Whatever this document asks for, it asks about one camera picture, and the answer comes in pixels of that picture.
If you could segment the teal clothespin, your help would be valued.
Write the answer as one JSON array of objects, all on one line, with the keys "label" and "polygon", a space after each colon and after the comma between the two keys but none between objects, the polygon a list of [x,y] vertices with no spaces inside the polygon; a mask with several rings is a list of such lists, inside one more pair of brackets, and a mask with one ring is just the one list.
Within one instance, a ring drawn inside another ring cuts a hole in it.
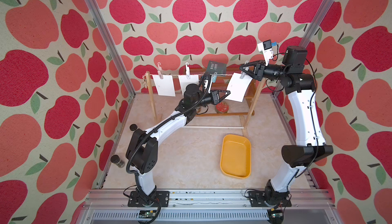
[{"label": "teal clothespin", "polygon": [[212,82],[212,83],[215,83],[215,82],[216,82],[217,76],[218,76],[217,72],[215,72],[215,73],[212,74],[212,76],[211,76],[211,82]]}]

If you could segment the white clothespin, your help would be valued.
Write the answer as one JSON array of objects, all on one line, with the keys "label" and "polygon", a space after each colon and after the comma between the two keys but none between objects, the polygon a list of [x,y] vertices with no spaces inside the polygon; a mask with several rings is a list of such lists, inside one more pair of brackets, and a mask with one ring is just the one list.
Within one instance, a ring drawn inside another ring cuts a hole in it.
[{"label": "white clothespin", "polygon": [[186,64],[185,64],[185,73],[186,73],[186,78],[187,79],[190,79],[190,68],[189,68],[189,63],[187,62]]}]

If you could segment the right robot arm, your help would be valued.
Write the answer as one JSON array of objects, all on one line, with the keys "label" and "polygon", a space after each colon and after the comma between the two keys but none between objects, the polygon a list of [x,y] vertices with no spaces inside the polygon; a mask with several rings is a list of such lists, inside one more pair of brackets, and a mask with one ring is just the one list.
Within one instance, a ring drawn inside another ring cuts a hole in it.
[{"label": "right robot arm", "polygon": [[282,147],[284,162],[264,190],[264,201],[269,206],[286,199],[296,178],[313,163],[333,153],[333,147],[326,144],[318,121],[315,78],[303,72],[307,53],[303,47],[289,46],[281,65],[254,61],[240,66],[242,72],[255,80],[266,78],[280,81],[293,108],[296,143]]}]

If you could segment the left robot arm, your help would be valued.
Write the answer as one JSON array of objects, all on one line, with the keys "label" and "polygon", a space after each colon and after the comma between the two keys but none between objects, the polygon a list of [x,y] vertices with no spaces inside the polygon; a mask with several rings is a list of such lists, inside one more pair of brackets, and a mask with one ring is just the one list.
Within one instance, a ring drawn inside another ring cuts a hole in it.
[{"label": "left robot arm", "polygon": [[183,99],[167,119],[147,130],[134,130],[126,151],[126,171],[135,176],[136,187],[141,195],[151,197],[156,190],[152,169],[158,161],[160,144],[186,126],[197,115],[198,107],[217,105],[230,93],[228,90],[211,90],[208,84],[203,90],[197,84],[190,84],[186,87]]}]

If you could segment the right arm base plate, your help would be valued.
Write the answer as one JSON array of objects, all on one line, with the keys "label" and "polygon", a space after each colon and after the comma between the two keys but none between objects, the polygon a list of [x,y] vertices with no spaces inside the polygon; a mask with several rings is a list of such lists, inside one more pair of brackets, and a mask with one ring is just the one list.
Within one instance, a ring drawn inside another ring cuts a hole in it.
[{"label": "right arm base plate", "polygon": [[277,208],[291,207],[292,203],[288,192],[261,191],[248,189],[245,197],[250,201],[252,207],[271,207]]}]

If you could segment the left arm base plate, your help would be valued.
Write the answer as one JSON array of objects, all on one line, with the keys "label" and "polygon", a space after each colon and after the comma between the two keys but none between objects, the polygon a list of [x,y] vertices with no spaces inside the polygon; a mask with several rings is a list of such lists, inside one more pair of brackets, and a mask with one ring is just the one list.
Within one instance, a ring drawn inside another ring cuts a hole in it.
[{"label": "left arm base plate", "polygon": [[132,191],[128,200],[128,207],[168,207],[169,191],[153,191],[145,195],[140,191]]}]

